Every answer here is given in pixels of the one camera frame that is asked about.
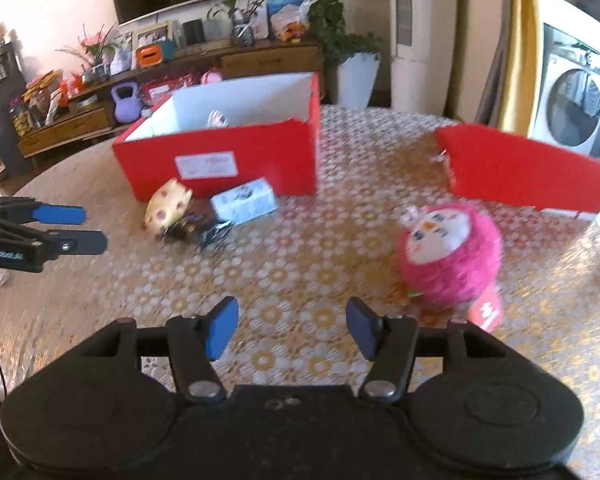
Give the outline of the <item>spotted cream pig toy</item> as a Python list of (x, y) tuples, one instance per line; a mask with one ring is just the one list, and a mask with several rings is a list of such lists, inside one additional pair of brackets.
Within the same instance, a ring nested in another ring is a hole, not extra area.
[(161, 185), (147, 204), (145, 230), (155, 237), (162, 237), (172, 224), (186, 214), (192, 197), (192, 190), (176, 179)]

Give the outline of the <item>pink plush bird toy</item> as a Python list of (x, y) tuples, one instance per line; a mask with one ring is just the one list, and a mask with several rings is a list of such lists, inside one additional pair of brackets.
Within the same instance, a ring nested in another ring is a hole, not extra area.
[(474, 205), (412, 208), (401, 218), (401, 278), (427, 312), (457, 312), (492, 332), (504, 318), (496, 286), (502, 258), (500, 230)]

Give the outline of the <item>black snack packet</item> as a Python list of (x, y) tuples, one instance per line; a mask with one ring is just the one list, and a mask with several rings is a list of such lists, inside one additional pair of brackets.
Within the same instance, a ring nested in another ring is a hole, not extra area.
[(195, 245), (202, 252), (209, 247), (221, 247), (230, 235), (235, 223), (219, 218), (215, 212), (187, 211), (162, 232), (168, 242)]

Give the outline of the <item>white blue small carton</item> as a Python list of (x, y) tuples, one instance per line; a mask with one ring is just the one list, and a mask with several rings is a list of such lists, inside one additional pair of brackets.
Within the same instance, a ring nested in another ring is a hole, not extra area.
[(265, 178), (216, 194), (210, 204), (220, 220), (234, 224), (249, 222), (277, 209), (276, 195)]

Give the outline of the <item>silver foil snack bag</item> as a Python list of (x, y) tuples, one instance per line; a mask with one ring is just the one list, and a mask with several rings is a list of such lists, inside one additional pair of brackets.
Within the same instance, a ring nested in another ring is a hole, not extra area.
[(219, 110), (212, 110), (207, 119), (207, 127), (211, 129), (227, 128), (230, 121)]

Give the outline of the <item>wooden tv sideboard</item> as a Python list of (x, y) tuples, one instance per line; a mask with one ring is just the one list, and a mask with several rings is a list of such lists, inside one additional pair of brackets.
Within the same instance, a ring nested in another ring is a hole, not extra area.
[(114, 118), (116, 99), (135, 96), (147, 104), (170, 91), (177, 82), (198, 84), (208, 70), (215, 70), (224, 79), (313, 72), (319, 81), (324, 80), (322, 48), (313, 40), (295, 44), (262, 40), (253, 47), (218, 50), (186, 48), (168, 62), (128, 70), (83, 88), (68, 99), (68, 113), (23, 136), (18, 141), (19, 151), (30, 158), (73, 142), (116, 134), (123, 129)]

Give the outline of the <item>purple kettlebell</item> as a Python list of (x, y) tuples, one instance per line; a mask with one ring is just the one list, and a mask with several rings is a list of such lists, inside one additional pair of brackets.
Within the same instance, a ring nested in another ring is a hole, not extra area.
[(138, 96), (138, 85), (135, 81), (116, 84), (110, 93), (114, 100), (114, 118), (119, 124), (130, 124), (140, 118), (143, 103)]

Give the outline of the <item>orange box on sideboard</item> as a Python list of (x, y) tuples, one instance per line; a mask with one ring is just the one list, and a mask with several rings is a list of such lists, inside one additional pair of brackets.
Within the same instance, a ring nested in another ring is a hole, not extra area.
[(162, 47), (158, 42), (139, 47), (135, 51), (136, 65), (138, 68), (148, 68), (163, 62)]

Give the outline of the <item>red box lid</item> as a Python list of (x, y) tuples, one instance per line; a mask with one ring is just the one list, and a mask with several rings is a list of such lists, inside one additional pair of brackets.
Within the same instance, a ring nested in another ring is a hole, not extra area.
[(434, 132), (457, 196), (574, 214), (600, 212), (600, 161), (484, 125)]

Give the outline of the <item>red cardboard box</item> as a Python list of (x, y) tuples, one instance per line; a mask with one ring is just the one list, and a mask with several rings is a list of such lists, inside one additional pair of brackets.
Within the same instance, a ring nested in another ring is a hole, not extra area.
[[(230, 125), (208, 128), (212, 110)], [(176, 90), (112, 149), (141, 202), (172, 178), (197, 197), (260, 178), (278, 196), (307, 196), (317, 191), (320, 134), (317, 74), (286, 73)]]

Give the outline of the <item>black speaker box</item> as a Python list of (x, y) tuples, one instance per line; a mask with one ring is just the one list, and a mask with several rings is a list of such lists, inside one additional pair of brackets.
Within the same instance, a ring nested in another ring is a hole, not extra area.
[(204, 21), (201, 18), (184, 22), (182, 24), (182, 33), (187, 47), (204, 44), (206, 34), (204, 33)]

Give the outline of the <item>white planter green plant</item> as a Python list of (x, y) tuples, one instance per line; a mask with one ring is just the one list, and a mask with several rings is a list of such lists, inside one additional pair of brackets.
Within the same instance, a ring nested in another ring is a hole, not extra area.
[(347, 32), (340, 0), (314, 1), (308, 19), (309, 32), (322, 44), (332, 104), (368, 107), (380, 65), (380, 40), (372, 32)]

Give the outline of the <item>snack bags on sideboard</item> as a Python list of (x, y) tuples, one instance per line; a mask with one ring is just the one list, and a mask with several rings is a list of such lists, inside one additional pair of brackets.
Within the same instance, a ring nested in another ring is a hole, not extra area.
[(271, 35), (283, 42), (300, 42), (309, 28), (306, 0), (266, 0)]

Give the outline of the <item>white washing machine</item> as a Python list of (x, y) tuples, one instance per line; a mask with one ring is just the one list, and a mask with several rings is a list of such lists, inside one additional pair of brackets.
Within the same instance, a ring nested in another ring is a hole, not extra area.
[(544, 26), (542, 80), (532, 140), (591, 155), (600, 134), (600, 52)]

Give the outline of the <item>white tower air conditioner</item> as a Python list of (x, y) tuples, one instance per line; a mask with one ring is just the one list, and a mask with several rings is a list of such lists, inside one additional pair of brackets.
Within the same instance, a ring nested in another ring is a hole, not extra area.
[(440, 115), (454, 58), (457, 0), (390, 0), (391, 106)]

